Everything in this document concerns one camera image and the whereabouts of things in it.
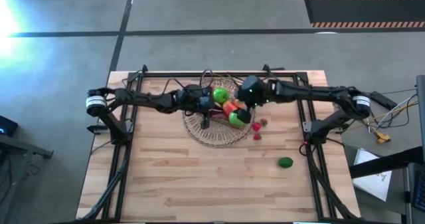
gray floor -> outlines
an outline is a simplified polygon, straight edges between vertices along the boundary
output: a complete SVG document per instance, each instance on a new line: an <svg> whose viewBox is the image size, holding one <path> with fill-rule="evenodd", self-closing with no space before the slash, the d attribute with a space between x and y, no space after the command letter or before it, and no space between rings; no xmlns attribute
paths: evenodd
<svg viewBox="0 0 425 224"><path fill-rule="evenodd" d="M20 32L117 31L126 0L6 0ZM133 0L128 30L308 28L303 0ZM12 223L73 220L93 136L85 127L86 91L105 85L115 37L1 39L0 115L19 123L19 139L54 150L18 194ZM425 74L425 33L127 37L117 70L258 70L267 63L325 70L330 85L388 92ZM400 102L412 93L393 94ZM420 145L417 108L410 124L385 130L378 145L364 129L343 140L380 155ZM403 123L405 117L397 120ZM401 180L393 178L392 182ZM364 204L363 217L399 222Z"/></svg>

